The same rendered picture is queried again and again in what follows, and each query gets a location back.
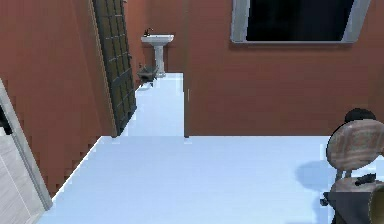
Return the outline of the dark small bin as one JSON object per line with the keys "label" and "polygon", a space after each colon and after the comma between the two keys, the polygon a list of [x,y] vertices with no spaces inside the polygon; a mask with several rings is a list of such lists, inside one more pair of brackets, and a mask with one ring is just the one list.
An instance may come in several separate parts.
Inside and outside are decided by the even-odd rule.
{"label": "dark small bin", "polygon": [[140,79],[140,85],[143,86],[146,83],[153,85],[153,82],[157,79],[158,67],[142,67],[138,72],[137,76]]}

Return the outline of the grey framed window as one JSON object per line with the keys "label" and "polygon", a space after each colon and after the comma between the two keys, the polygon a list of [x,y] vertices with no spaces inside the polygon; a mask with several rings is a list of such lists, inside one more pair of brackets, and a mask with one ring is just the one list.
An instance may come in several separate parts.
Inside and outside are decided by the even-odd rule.
{"label": "grey framed window", "polygon": [[372,0],[233,0],[235,44],[353,44]]}

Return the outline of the small black object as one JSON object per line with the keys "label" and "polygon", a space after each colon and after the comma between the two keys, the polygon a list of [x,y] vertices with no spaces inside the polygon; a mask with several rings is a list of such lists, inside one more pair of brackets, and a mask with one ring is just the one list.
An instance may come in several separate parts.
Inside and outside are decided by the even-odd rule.
{"label": "small black object", "polygon": [[355,181],[355,185],[360,186],[362,184],[373,183],[375,181],[376,181],[376,174],[369,173],[361,177],[358,177],[357,180]]}

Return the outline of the pale grey room door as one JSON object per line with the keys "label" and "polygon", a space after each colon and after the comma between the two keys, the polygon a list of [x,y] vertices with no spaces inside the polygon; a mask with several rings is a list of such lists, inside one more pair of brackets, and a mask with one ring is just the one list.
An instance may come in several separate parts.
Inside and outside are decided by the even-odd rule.
{"label": "pale grey room door", "polygon": [[37,224],[52,199],[0,79],[1,114],[11,133],[0,127],[0,224]]}

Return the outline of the white pedestal sink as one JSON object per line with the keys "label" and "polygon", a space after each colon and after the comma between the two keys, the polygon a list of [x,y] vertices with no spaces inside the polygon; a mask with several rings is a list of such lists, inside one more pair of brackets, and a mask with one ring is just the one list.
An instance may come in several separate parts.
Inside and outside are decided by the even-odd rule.
{"label": "white pedestal sink", "polygon": [[163,77],[165,75],[164,68],[164,47],[171,43],[174,36],[171,34],[152,34],[143,36],[141,41],[143,43],[150,44],[154,48],[155,63],[157,68],[157,77]]}

